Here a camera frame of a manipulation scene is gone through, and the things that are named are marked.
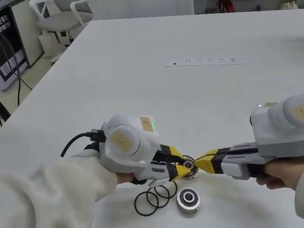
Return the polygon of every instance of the person's left hand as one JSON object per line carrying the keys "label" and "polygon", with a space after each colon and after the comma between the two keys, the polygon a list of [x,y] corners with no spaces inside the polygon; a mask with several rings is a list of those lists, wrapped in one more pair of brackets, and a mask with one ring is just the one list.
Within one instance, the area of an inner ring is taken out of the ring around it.
{"label": "person's left hand", "polygon": [[131,182],[134,180],[134,176],[131,173],[117,173],[116,176],[118,184]]}

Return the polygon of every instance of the white power strip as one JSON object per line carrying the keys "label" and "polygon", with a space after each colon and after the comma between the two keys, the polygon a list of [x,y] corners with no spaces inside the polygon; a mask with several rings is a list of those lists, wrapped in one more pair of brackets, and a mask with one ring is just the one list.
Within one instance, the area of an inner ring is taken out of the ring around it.
{"label": "white power strip", "polygon": [[166,67],[186,67],[186,66],[212,66],[212,65],[238,65],[247,64],[246,61],[236,57],[197,57],[197,58],[181,58],[167,59]]}

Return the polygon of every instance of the red object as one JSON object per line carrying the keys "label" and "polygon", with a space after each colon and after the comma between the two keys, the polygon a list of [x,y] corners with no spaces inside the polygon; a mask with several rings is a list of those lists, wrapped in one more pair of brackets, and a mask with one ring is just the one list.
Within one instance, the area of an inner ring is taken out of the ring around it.
{"label": "red object", "polygon": [[217,6],[221,13],[224,13],[225,10],[227,13],[234,13],[234,7],[231,0],[218,0]]}

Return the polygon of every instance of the hand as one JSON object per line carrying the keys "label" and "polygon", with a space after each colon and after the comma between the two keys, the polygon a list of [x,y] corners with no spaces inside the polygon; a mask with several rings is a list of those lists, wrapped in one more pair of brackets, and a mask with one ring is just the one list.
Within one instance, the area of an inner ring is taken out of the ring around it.
{"label": "hand", "polygon": [[269,189],[296,189],[304,172],[304,158],[292,158],[287,161],[271,161],[265,165],[267,178],[257,178],[259,185],[266,185]]}
{"label": "hand", "polygon": [[117,173],[116,176],[118,184],[131,182],[134,179],[134,176],[131,173]]}

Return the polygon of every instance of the barcode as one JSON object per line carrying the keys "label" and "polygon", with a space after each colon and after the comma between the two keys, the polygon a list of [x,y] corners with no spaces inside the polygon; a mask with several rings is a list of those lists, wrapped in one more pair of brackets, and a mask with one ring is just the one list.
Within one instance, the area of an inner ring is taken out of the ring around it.
{"label": "barcode", "polygon": [[[19,64],[24,59],[24,54],[22,49],[15,54],[15,57],[17,64]],[[12,56],[9,59],[9,61],[4,63],[2,66],[0,66],[0,71],[4,75],[4,77],[6,77],[11,72],[11,70],[13,70],[15,67],[16,67],[16,62],[14,56]]]}

